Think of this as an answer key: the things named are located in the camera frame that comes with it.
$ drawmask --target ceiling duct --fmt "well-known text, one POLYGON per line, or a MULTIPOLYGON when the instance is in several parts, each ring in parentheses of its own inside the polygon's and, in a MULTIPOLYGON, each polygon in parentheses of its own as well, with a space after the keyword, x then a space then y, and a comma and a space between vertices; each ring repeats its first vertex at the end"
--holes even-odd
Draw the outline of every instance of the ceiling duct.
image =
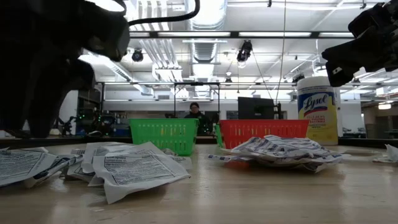
MULTIPOLYGON (((129 71, 127 71, 120 63, 113 62, 109 58, 95 54, 93 52, 89 51, 84 51, 84 54, 79 57, 80 60, 90 63, 90 64, 102 64, 107 66, 117 77, 121 77, 123 81, 126 82, 136 82, 137 80, 133 79, 132 76, 130 76, 129 71)), ((137 88, 140 92, 141 95, 144 96, 152 96, 154 94, 154 90, 152 88, 148 88, 144 85, 134 85, 135 88, 137 88)))
MULTIPOLYGON (((200 11, 189 20, 190 30, 222 30, 225 22, 227 0, 202 0, 200 11)), ((195 8, 194 0, 185 0, 185 10, 191 12, 195 8)), ((210 63, 217 52, 217 44, 192 43, 193 58, 199 63, 210 63)))
MULTIPOLYGON (((194 0, 184 0, 184 2, 185 10, 187 12, 194 10, 194 0)), ((227 0, 201 0, 199 13, 189 20, 189 29, 200 31, 222 30, 225 22, 227 3, 227 0)), ((215 43, 197 42, 191 44, 193 63, 200 63, 192 65, 194 76, 204 78, 207 82, 211 80, 214 65, 206 65, 203 63, 211 63, 215 60, 217 46, 218 44, 215 43)), ((197 93, 197 96, 200 97, 206 97, 210 94, 210 91, 206 93, 206 90, 206 86, 195 87, 195 92, 197 93)))

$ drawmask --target table surface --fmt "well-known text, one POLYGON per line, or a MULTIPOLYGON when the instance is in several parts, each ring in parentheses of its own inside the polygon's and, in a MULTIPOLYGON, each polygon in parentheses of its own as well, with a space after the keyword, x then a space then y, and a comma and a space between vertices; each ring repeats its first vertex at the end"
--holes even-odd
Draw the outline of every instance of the table surface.
MULTIPOLYGON (((77 147, 85 146, 47 149, 63 154, 77 147)), ((328 148, 352 156, 311 174, 223 167, 205 159, 209 153, 221 154, 215 145, 199 145, 190 179, 136 192, 111 205, 102 187, 55 175, 35 189, 0 189, 0 223, 397 223, 397 167, 372 163, 375 149, 328 148)))

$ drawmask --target black monitor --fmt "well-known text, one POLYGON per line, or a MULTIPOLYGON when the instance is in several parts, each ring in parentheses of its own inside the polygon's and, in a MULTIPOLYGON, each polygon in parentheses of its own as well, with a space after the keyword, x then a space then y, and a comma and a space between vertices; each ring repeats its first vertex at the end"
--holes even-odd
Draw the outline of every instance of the black monitor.
POLYGON ((238 97, 239 119, 274 119, 274 100, 238 97))

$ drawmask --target wire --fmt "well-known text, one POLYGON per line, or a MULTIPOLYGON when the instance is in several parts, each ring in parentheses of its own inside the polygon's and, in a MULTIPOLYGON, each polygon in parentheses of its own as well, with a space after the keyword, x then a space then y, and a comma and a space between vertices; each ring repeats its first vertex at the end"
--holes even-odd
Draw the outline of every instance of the wire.
POLYGON ((240 93, 239 92, 239 65, 237 62, 236 62, 236 68, 238 69, 238 92, 237 93, 240 93))
POLYGON ((278 83, 278 90, 276 92, 276 98, 275 98, 275 103, 278 103, 278 94, 279 94, 279 87, 280 87, 280 82, 282 81, 282 68, 284 67, 284 54, 285 54, 285 31, 286 31, 286 0, 285 0, 285 10, 284 10, 284 39, 282 42, 282 56, 280 58, 280 77, 279 77, 279 83, 278 83))
POLYGON ((251 52, 253 52, 254 60, 256 61, 257 68, 259 69, 259 73, 260 73, 262 82, 264 83, 264 85, 265 85, 266 88, 267 88, 267 92, 268 92, 269 98, 272 99, 272 96, 271 96, 271 94, 269 93, 269 89, 268 89, 268 87, 267 87, 267 83, 266 83, 266 81, 264 80, 264 77, 262 76, 262 72, 261 72, 260 66, 259 66, 259 64, 257 63, 256 54, 254 53, 253 49, 251 50, 251 52))
POLYGON ((153 23, 153 22, 178 22, 178 21, 185 21, 191 18, 194 18, 200 10, 200 0, 195 0, 195 9, 185 15, 182 16, 169 16, 169 17, 156 17, 156 18, 145 18, 145 19, 136 19, 134 21, 129 22, 129 26, 134 26, 137 24, 144 24, 144 23, 153 23))

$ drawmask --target white lid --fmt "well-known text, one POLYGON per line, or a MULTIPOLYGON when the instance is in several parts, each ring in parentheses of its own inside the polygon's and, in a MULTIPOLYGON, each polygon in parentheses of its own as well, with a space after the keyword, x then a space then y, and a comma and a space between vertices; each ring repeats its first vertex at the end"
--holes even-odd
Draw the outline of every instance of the white lid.
POLYGON ((303 78, 297 83, 297 89, 313 86, 330 86, 328 77, 308 77, 303 78))

